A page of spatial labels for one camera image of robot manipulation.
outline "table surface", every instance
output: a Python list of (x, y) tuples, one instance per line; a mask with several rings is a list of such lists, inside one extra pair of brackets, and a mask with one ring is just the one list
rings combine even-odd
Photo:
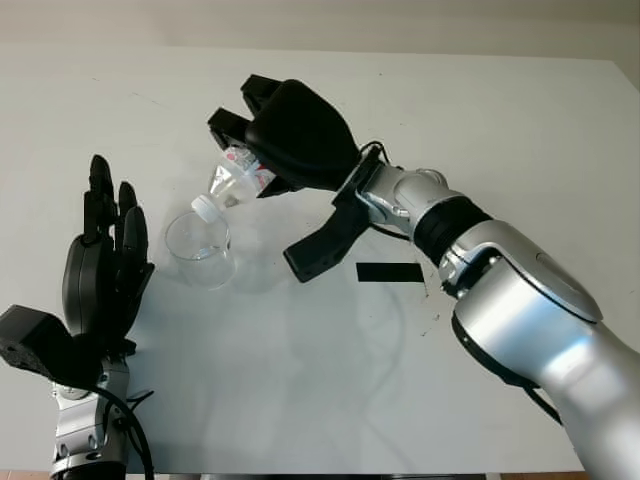
[[(0, 307), (62, 316), (67, 248), (94, 153), (131, 181), (157, 264), (131, 338), (130, 392), (160, 472), (480, 472), (579, 469), (563, 430), (476, 364), (453, 302), (413, 247), (370, 231), (301, 285), (282, 250), (331, 212), (303, 191), (229, 211), (238, 272), (182, 284), (167, 223), (205, 190), (206, 120), (248, 114), (251, 73), (299, 78), (359, 143), (447, 175), (574, 273), (640, 348), (640, 106), (610, 62), (216, 49), (0, 48)], [(414, 261), (427, 286), (359, 284), (356, 261)], [(0, 363), (0, 468), (47, 470), (50, 384)], [(139, 462), (132, 459), (132, 468)]]

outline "black cable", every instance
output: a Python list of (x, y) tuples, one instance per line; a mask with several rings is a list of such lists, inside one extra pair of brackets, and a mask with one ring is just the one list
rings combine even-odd
[(147, 398), (149, 398), (154, 393), (155, 392), (153, 390), (149, 390), (147, 393), (140, 395), (139, 397), (127, 398), (127, 402), (131, 402), (133, 404), (131, 405), (131, 411), (133, 412), (136, 408), (138, 408), (138, 405), (140, 405), (142, 402), (144, 402)]
[(374, 145), (378, 147), (382, 152), (382, 158), (384, 158), (384, 161), (387, 162), (388, 165), (391, 165), (389, 156), (387, 155), (387, 150), (384, 148), (384, 145), (380, 140), (371, 140), (369, 143), (365, 143), (362, 147), (360, 147), (360, 156), (362, 157), (364, 151), (369, 147), (373, 147)]
[(533, 400), (535, 404), (538, 405), (542, 410), (544, 410), (547, 415), (553, 418), (558, 423), (558, 425), (562, 425), (562, 420), (560, 419), (560, 414), (558, 413), (558, 411), (551, 405), (549, 405), (546, 400), (538, 394), (538, 392), (536, 392), (531, 387), (522, 387), (522, 389), (527, 394), (527, 396), (531, 400)]
[(393, 232), (393, 231), (391, 231), (391, 230), (387, 230), (386, 228), (382, 228), (381, 226), (376, 225), (375, 223), (372, 223), (370, 226), (371, 226), (371, 228), (373, 228), (376, 232), (380, 232), (380, 233), (382, 233), (383, 235), (387, 235), (387, 236), (389, 236), (389, 237), (397, 238), (397, 239), (399, 239), (399, 240), (405, 240), (405, 241), (407, 241), (407, 242), (409, 242), (409, 241), (411, 240), (408, 236), (403, 235), (402, 233), (397, 233), (397, 232)]

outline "clear glass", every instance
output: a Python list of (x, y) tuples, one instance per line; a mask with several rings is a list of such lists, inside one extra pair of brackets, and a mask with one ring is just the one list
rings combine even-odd
[(207, 223), (195, 212), (184, 213), (167, 228), (165, 243), (190, 285), (213, 290), (236, 271), (229, 225), (221, 216)]

